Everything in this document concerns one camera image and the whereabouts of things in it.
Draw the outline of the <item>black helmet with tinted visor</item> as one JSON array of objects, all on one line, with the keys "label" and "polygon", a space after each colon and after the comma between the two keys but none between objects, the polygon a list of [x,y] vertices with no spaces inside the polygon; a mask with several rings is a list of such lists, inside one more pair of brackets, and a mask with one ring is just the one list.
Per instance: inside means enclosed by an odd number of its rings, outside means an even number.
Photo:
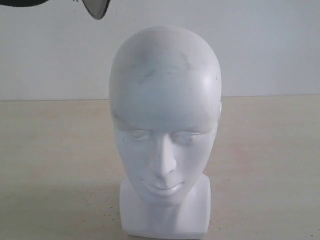
[{"label": "black helmet with tinted visor", "polygon": [[[0,0],[1,6],[13,8],[31,8],[40,6],[48,0]],[[110,5],[110,0],[81,0],[87,12],[95,20],[101,20],[106,15]]]}]

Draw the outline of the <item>white mannequin head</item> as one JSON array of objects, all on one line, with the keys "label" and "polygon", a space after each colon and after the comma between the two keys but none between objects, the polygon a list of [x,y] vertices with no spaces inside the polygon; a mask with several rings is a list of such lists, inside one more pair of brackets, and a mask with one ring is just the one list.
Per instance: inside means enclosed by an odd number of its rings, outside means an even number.
[{"label": "white mannequin head", "polygon": [[204,169],[222,111],[209,44],[190,30],[143,29],[117,51],[109,78],[116,146],[126,173],[120,220],[130,236],[200,240],[211,186]]}]

